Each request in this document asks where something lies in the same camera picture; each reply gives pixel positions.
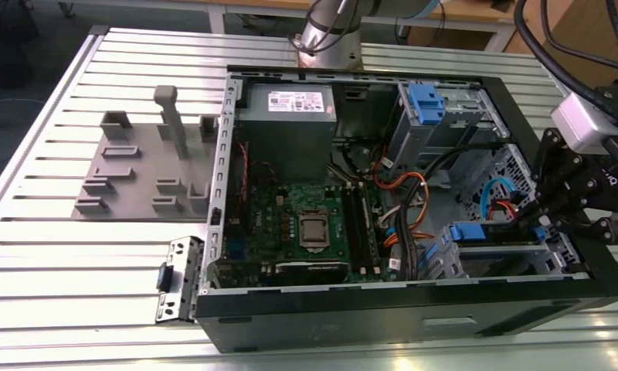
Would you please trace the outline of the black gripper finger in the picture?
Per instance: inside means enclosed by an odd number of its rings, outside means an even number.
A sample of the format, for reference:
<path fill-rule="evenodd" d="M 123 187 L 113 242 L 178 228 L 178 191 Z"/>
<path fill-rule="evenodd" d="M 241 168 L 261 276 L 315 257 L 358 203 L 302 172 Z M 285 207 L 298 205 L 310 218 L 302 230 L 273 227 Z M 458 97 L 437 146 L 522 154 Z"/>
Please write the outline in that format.
<path fill-rule="evenodd" d="M 550 225 L 563 213 L 575 209 L 578 203 L 566 183 L 581 169 L 581 156 L 567 148 L 561 132 L 555 128 L 547 129 L 534 159 L 531 201 L 517 213 L 519 226 L 538 225 L 542 216 L 549 218 Z"/>
<path fill-rule="evenodd" d="M 539 213 L 538 221 L 559 233 L 581 237 L 603 244 L 618 244 L 618 213 L 611 213 L 589 223 L 575 223 L 566 216 Z"/>

